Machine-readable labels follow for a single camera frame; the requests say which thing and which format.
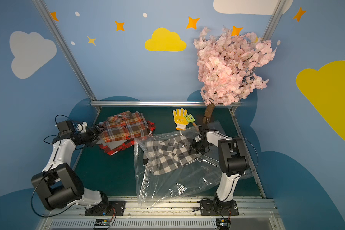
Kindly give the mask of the clear plastic vacuum bag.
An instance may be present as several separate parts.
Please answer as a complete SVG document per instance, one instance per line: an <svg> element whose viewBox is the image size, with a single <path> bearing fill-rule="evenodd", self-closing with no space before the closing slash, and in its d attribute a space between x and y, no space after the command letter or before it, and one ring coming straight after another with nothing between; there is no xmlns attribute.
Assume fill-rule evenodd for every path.
<svg viewBox="0 0 345 230"><path fill-rule="evenodd" d="M220 132L221 125L219 122L214 122L203 127ZM206 154L200 154L201 156L197 161L172 172L155 176L150 170L149 159L145 154L146 150L143 145L146 141L186 136L192 142L197 135L198 128L190 127L184 130L150 135L135 140L134 166L137 198L140 207L150 208L175 198L195 196L213 187L217 190L222 172L219 168L218 149L215 146L210 146L210 151Z"/></svg>

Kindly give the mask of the red tan plaid shirt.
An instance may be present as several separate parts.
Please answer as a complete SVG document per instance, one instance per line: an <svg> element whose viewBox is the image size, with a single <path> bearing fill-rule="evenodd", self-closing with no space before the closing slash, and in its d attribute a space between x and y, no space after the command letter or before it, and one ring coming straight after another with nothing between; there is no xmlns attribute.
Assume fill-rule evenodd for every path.
<svg viewBox="0 0 345 230"><path fill-rule="evenodd" d="M150 129L143 113L125 111L99 123L105 130L100 134L104 142L130 140L149 135Z"/></svg>

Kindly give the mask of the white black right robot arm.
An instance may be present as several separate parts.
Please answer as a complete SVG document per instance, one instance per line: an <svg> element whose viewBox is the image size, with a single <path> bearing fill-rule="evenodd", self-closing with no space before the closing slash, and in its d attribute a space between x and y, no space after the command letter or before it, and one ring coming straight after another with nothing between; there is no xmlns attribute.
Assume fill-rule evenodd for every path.
<svg viewBox="0 0 345 230"><path fill-rule="evenodd" d="M216 190L216 203L223 205L233 200L235 187L249 168L243 153L245 143L241 138L232 138L217 130L198 126L198 135L192 140L189 153L205 154L210 146L218 149L218 162L222 177Z"/></svg>

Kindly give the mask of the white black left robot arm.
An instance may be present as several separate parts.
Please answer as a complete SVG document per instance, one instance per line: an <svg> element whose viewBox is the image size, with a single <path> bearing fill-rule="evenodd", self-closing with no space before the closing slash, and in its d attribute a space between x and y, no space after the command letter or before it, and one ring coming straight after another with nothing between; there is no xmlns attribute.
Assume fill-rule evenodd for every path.
<svg viewBox="0 0 345 230"><path fill-rule="evenodd" d="M84 187L70 163L77 146L93 146L105 130L101 125L88 127L87 123L65 120L56 124L58 135L53 139L52 153L42 172L34 175L31 183L46 210L83 206L86 216L111 214L112 205L107 195Z"/></svg>

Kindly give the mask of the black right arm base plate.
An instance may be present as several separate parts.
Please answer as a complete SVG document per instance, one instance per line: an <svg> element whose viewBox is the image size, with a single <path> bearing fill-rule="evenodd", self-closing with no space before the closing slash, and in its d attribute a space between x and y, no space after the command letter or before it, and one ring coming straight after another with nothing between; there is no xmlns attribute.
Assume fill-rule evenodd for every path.
<svg viewBox="0 0 345 230"><path fill-rule="evenodd" d="M234 200L228 202L216 202L208 199L199 201L202 216L238 216L239 208Z"/></svg>

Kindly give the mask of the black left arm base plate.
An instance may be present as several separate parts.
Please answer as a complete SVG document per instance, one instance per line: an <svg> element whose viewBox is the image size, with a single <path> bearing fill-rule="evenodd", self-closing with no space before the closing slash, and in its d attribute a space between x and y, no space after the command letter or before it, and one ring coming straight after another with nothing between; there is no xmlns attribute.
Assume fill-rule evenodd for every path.
<svg viewBox="0 0 345 230"><path fill-rule="evenodd" d="M123 216L126 201L109 201L108 204L100 203L91 208L85 209L85 216Z"/></svg>

